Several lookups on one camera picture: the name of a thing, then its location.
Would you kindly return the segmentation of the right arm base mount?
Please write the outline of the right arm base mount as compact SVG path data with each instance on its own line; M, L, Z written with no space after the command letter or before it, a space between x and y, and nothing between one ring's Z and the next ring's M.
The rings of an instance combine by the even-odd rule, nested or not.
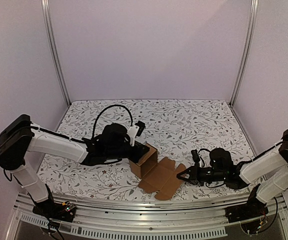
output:
M259 187L260 184L252 189L246 203L229 206L224 209L225 217L228 219L229 223L260 217L269 213L267 204L262 203L256 198Z

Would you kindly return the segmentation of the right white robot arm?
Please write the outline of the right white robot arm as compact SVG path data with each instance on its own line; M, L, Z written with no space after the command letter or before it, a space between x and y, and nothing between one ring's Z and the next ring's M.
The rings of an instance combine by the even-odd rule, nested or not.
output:
M240 190L248 187L262 176L275 171L266 182L255 189L255 198L243 206L246 218L253 218L273 197L288 189L288 129L281 140L260 153L254 159L234 164L229 151L215 148L209 152L209 167L201 167L198 150L192 150L194 165L177 174L179 180L192 185L223 182L228 188Z

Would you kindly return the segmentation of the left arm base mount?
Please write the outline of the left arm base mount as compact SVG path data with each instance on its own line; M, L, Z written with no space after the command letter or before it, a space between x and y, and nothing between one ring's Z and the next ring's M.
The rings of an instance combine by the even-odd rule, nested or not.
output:
M64 201L62 203L57 203L54 201L52 192L50 188L46 185L47 189L47 199L41 202L36 202L30 195L30 198L34 204L32 212L44 216L46 219L55 219L59 221L72 223L77 206L69 201Z

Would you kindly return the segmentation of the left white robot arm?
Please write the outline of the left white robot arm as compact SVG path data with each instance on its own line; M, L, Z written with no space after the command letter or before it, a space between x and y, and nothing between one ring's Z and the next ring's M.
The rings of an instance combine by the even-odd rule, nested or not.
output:
M150 150L135 140L144 128L141 121L130 128L112 123L101 134L79 140L41 128L31 122L29 115L22 114L0 133L0 167L18 180L47 217L54 217L58 205L50 200L47 186L26 163L27 152L54 155L89 167L116 164L123 159L137 164Z

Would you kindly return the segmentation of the brown cardboard box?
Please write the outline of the brown cardboard box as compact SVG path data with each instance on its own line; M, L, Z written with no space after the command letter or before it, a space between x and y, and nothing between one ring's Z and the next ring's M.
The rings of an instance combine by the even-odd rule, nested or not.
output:
M129 161L131 172L140 179L138 187L147 194L154 193L156 200L170 200L183 183L177 178L177 174L185 171L186 166L182 163L176 165L168 157L158 161L158 150L148 143L144 146L147 152L138 162Z

